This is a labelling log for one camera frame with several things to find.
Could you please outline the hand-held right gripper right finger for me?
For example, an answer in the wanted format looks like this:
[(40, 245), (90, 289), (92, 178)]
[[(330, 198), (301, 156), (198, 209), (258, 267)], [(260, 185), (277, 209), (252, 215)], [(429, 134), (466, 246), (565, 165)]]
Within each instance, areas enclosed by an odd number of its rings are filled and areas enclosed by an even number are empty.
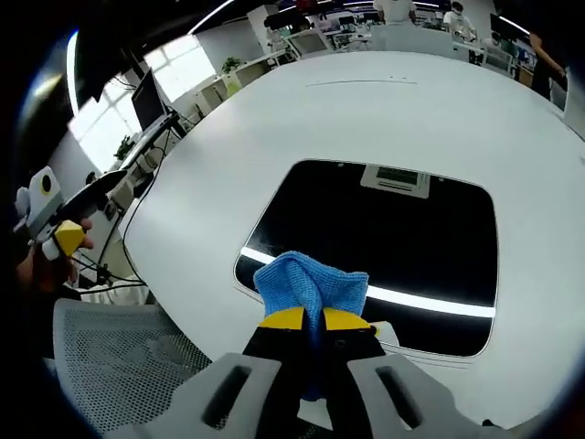
[(387, 355), (360, 316), (323, 311), (322, 390), (336, 438), (458, 438), (449, 390), (401, 355)]

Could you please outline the person's left hand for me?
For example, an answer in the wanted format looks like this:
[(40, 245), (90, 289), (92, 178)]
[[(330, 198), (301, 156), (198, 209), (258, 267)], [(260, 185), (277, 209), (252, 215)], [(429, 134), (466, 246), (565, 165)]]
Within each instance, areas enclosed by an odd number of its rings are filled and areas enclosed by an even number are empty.
[(16, 266), (16, 279), (25, 294), (54, 293), (64, 283), (75, 283), (78, 272), (69, 258), (49, 261), (41, 245), (34, 243), (27, 257)]

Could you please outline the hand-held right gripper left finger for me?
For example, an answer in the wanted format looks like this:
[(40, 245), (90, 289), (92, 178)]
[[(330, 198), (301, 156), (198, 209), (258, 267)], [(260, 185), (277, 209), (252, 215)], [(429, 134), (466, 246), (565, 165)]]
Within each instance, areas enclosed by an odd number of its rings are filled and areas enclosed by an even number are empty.
[(305, 389), (305, 311), (264, 318), (241, 353), (214, 361), (174, 392), (149, 423), (109, 438), (270, 438), (289, 430)]

